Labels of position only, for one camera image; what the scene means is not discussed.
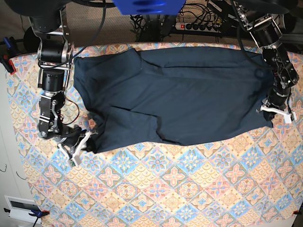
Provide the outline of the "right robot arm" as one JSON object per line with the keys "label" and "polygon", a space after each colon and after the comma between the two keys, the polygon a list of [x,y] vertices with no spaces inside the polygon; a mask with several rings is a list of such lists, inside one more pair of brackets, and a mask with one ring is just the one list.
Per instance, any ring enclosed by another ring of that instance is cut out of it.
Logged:
{"label": "right robot arm", "polygon": [[40,39],[37,49],[39,76],[37,86],[42,89],[39,107],[39,136],[54,139],[68,155],[79,150],[92,152],[96,145],[91,132],[78,125],[63,123],[64,106],[71,74],[73,43],[67,25],[66,0],[7,0],[17,14],[28,17],[32,31]]}

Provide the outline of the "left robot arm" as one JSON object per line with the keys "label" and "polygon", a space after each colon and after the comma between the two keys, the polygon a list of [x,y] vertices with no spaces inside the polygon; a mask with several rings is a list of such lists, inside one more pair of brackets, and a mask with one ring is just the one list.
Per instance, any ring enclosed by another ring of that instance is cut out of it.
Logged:
{"label": "left robot arm", "polygon": [[[273,87],[257,110],[263,112],[268,121],[271,121],[275,114],[282,115],[285,123],[296,120],[296,114],[290,107],[290,96],[292,87],[298,83],[299,76],[280,42],[282,33],[273,15],[286,14],[297,3],[296,0],[231,1],[239,23],[237,39],[243,55],[255,66],[269,69],[274,75]],[[262,49],[262,58],[266,66],[256,63],[248,56],[241,41],[240,31],[249,33],[257,47]]]}

